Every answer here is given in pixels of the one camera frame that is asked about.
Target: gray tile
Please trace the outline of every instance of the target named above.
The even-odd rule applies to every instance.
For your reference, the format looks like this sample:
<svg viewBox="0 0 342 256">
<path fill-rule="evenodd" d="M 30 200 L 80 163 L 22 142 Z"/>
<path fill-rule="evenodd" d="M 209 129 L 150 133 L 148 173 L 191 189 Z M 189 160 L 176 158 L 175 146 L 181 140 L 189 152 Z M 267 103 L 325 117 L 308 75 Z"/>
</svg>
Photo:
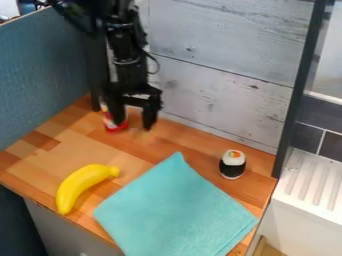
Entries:
<svg viewBox="0 0 342 256">
<path fill-rule="evenodd" d="M 342 136 L 326 132 L 319 154 L 342 162 Z"/>
<path fill-rule="evenodd" d="M 304 96 L 297 120 L 342 133 L 342 105 Z"/>
<path fill-rule="evenodd" d="M 291 146 L 316 153 L 323 135 L 323 130 L 296 123 L 291 139 Z"/>
</svg>

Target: sushi roll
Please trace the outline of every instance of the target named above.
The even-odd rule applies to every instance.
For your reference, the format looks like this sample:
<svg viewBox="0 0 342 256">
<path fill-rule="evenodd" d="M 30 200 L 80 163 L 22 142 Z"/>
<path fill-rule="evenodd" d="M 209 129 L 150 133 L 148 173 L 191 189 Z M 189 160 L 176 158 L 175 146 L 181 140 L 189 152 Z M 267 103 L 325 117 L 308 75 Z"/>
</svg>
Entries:
<svg viewBox="0 0 342 256">
<path fill-rule="evenodd" d="M 230 180 L 235 180 L 243 174 L 246 167 L 246 156 L 238 150 L 228 150 L 220 160 L 221 175 Z"/>
</svg>

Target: wooden surface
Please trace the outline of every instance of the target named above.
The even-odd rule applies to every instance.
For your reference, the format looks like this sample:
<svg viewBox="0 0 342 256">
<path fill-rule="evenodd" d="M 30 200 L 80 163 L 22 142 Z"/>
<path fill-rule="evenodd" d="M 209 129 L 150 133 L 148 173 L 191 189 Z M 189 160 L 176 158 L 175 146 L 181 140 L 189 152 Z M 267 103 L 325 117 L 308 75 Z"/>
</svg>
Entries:
<svg viewBox="0 0 342 256">
<path fill-rule="evenodd" d="M 151 50 L 292 87 L 313 2 L 150 0 Z"/>
<path fill-rule="evenodd" d="M 130 114 L 129 122 L 129 130 L 107 134 L 101 114 L 91 112 L 84 98 L 0 153 L 1 183 L 55 212 L 57 187 L 70 173 L 90 163 L 118 166 L 122 172 L 119 178 L 106 180 L 83 193 L 65 217 L 115 246 L 91 217 L 94 208 L 180 151 L 200 175 L 261 217 L 275 185 L 269 177 L 274 156 L 164 119 L 148 133 L 142 130 L 140 116 L 135 112 Z M 218 160 L 227 148 L 242 150 L 247 156 L 247 171 L 236 181 L 225 180 L 218 172 Z M 243 255 L 253 233 L 229 255 Z"/>
</svg>

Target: red object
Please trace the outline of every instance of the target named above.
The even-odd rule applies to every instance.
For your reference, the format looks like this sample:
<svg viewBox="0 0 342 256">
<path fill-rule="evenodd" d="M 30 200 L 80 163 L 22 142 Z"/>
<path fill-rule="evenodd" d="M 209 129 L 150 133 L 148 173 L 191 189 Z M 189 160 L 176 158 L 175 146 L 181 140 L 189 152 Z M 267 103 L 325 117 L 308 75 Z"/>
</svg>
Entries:
<svg viewBox="0 0 342 256">
<path fill-rule="evenodd" d="M 108 133 L 120 132 L 128 128 L 128 119 L 123 121 L 120 125 L 116 125 L 113 122 L 113 118 L 110 113 L 106 112 L 103 118 L 103 122 Z"/>
</svg>

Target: wooden countertop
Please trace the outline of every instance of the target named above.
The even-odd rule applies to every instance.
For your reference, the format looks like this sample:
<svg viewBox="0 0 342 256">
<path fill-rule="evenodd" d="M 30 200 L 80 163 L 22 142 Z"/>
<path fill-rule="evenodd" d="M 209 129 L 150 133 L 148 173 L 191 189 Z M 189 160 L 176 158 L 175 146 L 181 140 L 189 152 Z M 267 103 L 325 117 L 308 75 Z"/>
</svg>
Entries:
<svg viewBox="0 0 342 256">
<path fill-rule="evenodd" d="M 73 210 L 62 217 L 112 246 L 112 239 L 91 217 L 93 209 L 175 151 L 205 179 L 239 201 L 260 218 L 275 186 L 270 177 L 274 156 L 165 119 L 150 133 L 141 129 L 140 115 L 130 113 L 130 129 L 107 134 L 101 113 L 92 112 L 82 98 L 0 153 L 1 183 L 17 194 L 56 213 L 58 185 L 76 169 L 90 164 L 115 165 L 117 179 L 86 191 Z M 235 181 L 223 179 L 218 159 L 228 148 L 242 150 L 247 171 Z M 229 255 L 244 255 L 252 231 Z"/>
</svg>

